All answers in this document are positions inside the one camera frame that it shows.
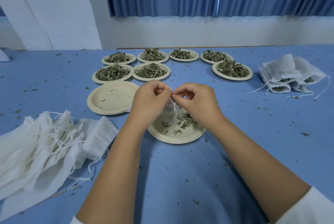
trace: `blue table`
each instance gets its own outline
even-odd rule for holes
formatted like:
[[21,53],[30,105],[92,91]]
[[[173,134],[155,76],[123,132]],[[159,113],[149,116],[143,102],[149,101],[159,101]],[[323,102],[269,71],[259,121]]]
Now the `blue table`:
[[[172,49],[162,49],[169,53]],[[201,54],[206,49],[193,49]],[[258,67],[286,53],[301,56],[334,76],[334,45],[296,45],[270,47],[217,48],[249,66],[254,76],[249,81],[222,79],[211,65],[197,60],[184,65],[168,60],[172,71],[163,81],[175,89],[185,82],[214,88],[225,116],[259,145],[307,183],[334,201],[334,90],[319,97],[286,98],[289,94],[265,94]],[[138,55],[143,50],[124,50]],[[71,111],[73,117],[98,120],[90,111],[87,96],[99,85],[92,74],[102,67],[101,58],[114,50],[81,51],[5,51],[11,62],[0,63],[0,134],[15,129],[24,116],[36,118],[43,111]],[[143,82],[129,79],[137,85]],[[327,80],[310,87],[315,94]],[[119,128],[126,113],[109,116]],[[95,176],[103,162],[97,164]],[[201,138],[184,145],[160,142],[148,132],[141,146],[135,223],[266,223],[240,176],[229,163],[223,148],[207,131]],[[88,175],[87,163],[80,170]],[[3,223],[69,223],[87,196],[93,181],[53,197]]]

